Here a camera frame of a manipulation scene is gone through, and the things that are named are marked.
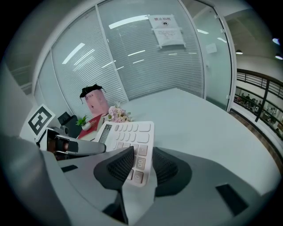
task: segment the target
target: ceiling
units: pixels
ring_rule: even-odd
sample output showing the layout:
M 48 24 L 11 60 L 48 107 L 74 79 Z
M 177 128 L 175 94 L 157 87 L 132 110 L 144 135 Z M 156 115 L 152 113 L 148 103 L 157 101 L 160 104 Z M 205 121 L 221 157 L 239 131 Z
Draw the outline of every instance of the ceiling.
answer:
M 33 68 L 50 33 L 82 0 L 45 0 L 23 21 L 5 53 L 6 64 L 26 94 L 31 93 Z
M 234 13 L 225 19 L 235 50 L 241 50 L 244 55 L 271 59 L 275 59 L 276 53 L 281 53 L 280 46 L 272 41 L 269 28 L 253 9 Z

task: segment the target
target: black foam pad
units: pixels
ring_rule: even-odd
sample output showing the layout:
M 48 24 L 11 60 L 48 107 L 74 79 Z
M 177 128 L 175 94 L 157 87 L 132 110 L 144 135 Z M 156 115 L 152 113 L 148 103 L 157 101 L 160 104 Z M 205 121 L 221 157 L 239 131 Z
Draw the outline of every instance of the black foam pad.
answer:
M 121 151 L 96 165 L 93 174 L 106 189 L 120 190 L 134 164 L 134 147 Z
M 153 148 L 153 168 L 157 177 L 156 197 L 178 194 L 191 180 L 190 166 L 158 147 Z

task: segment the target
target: small potted plant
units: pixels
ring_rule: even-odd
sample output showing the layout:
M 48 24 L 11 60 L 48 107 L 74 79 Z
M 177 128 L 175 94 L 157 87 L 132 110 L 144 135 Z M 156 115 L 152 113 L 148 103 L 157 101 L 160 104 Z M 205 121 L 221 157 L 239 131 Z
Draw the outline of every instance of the small potted plant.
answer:
M 87 131 L 91 128 L 91 124 L 89 122 L 85 122 L 87 116 L 85 115 L 83 118 L 76 121 L 76 125 L 81 126 L 83 130 Z

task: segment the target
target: printed sign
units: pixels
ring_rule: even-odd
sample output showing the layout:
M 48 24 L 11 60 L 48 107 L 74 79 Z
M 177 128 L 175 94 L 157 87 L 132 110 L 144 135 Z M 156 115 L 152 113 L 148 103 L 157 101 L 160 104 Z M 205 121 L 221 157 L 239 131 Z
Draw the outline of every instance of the printed sign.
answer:
M 173 15 L 149 15 L 148 18 L 160 48 L 164 45 L 184 45 L 186 47 Z
M 154 29 L 159 46 L 185 45 L 179 29 Z
M 178 28 L 173 15 L 149 15 L 149 22 L 153 29 Z

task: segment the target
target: glass wall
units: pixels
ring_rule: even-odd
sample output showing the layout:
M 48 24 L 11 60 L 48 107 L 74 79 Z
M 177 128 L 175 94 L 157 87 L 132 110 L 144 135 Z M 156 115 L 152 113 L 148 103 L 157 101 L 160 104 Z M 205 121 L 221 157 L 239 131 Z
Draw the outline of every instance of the glass wall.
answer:
M 64 97 L 78 117 L 92 117 L 85 99 L 80 99 L 84 87 L 96 83 L 102 86 L 109 105 L 126 101 L 95 8 L 77 18 L 64 31 L 52 47 L 52 56 Z
M 179 88 L 203 97 L 203 63 L 193 26 L 177 0 L 111 0 L 98 6 L 102 25 L 129 100 Z M 148 15 L 173 15 L 184 45 L 160 48 Z
M 206 67 L 207 100 L 226 110 L 231 88 L 231 58 L 226 34 L 215 10 L 204 3 L 185 4 L 195 23 Z
M 73 115 L 60 91 L 50 52 L 47 54 L 40 70 L 38 83 L 40 91 L 42 92 L 42 94 L 39 95 L 45 97 L 44 100 L 46 102 L 38 102 L 38 104 L 46 104 L 57 117 L 61 116 L 64 112 Z

